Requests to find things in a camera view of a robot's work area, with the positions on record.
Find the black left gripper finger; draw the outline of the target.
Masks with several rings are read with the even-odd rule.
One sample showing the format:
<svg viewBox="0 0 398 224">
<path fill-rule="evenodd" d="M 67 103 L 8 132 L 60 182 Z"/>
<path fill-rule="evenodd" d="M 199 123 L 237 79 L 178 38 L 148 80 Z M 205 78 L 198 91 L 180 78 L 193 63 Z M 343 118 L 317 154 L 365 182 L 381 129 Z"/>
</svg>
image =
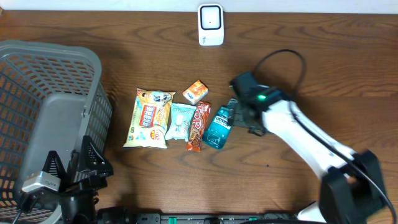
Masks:
<svg viewBox="0 0 398 224">
<path fill-rule="evenodd" d="M 59 190 L 64 190 L 67 184 L 67 173 L 56 151 L 49 151 L 42 169 L 44 172 L 60 179 Z"/>
<path fill-rule="evenodd" d="M 83 136 L 74 181 L 79 182 L 95 175 L 109 177 L 114 175 L 114 170 L 91 136 L 86 135 Z"/>
</svg>

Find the red chocolate bar wrapper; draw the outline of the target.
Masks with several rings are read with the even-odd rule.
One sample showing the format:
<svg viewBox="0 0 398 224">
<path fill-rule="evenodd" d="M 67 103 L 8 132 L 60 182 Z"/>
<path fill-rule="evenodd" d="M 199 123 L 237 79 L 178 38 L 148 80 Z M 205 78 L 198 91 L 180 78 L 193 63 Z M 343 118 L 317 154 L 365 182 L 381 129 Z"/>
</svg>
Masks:
<svg viewBox="0 0 398 224">
<path fill-rule="evenodd" d="M 190 135 L 186 145 L 187 151 L 200 152 L 202 136 L 211 110 L 211 103 L 199 101 L 193 114 Z"/>
</svg>

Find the small orange box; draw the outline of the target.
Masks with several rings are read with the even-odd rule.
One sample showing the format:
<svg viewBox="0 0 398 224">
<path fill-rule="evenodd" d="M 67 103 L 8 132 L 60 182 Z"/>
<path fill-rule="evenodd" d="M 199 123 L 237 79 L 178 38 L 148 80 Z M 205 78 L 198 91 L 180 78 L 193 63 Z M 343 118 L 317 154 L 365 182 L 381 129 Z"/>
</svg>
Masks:
<svg viewBox="0 0 398 224">
<path fill-rule="evenodd" d="M 195 105 L 208 93 L 208 91 L 208 87 L 201 80 L 197 80 L 183 92 L 183 96 L 190 104 Z"/>
</svg>

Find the yellow snack bag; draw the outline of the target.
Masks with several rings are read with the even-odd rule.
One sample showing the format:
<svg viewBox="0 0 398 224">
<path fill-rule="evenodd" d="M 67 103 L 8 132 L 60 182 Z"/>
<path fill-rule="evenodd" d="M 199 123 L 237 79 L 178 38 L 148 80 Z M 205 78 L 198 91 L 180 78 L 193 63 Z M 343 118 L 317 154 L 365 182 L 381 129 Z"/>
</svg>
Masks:
<svg viewBox="0 0 398 224">
<path fill-rule="evenodd" d="M 123 148 L 167 149 L 165 134 L 174 92 L 137 89 L 131 124 Z"/>
</svg>

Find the teal snack packet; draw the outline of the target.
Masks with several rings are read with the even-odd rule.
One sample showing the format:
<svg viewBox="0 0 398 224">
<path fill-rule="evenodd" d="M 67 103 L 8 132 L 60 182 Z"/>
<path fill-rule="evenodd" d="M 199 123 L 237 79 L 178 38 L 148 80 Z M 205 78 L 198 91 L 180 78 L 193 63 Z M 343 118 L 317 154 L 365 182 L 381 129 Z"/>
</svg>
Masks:
<svg viewBox="0 0 398 224">
<path fill-rule="evenodd" d="M 172 103 L 172 122 L 170 124 L 169 130 L 166 132 L 165 139 L 184 139 L 187 142 L 189 137 L 190 124 L 195 110 L 196 107 L 193 105 Z"/>
</svg>

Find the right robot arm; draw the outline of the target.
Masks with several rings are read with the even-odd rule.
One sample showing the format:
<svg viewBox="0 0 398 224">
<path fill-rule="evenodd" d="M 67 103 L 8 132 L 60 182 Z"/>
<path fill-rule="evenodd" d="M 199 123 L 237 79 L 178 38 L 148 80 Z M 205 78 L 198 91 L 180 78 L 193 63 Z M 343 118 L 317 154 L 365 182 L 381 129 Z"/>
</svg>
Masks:
<svg viewBox="0 0 398 224">
<path fill-rule="evenodd" d="M 321 181 L 320 198 L 296 215 L 297 223 L 366 223 L 387 207 L 379 161 L 371 151 L 358 154 L 329 136 L 278 88 L 256 85 L 233 89 L 247 123 L 256 123 L 290 146 Z"/>
</svg>

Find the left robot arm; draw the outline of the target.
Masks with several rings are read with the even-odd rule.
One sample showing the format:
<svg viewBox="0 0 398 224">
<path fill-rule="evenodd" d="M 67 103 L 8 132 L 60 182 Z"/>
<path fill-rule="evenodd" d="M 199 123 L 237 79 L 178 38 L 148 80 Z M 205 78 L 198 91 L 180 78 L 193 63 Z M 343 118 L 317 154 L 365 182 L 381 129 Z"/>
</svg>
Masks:
<svg viewBox="0 0 398 224">
<path fill-rule="evenodd" d="M 43 169 L 26 178 L 18 203 L 19 213 L 30 213 L 39 204 L 55 204 L 64 223 L 131 223 L 124 207 L 96 210 L 98 191 L 114 174 L 111 163 L 86 135 L 80 151 L 73 151 L 65 169 L 56 151 L 49 151 Z"/>
</svg>

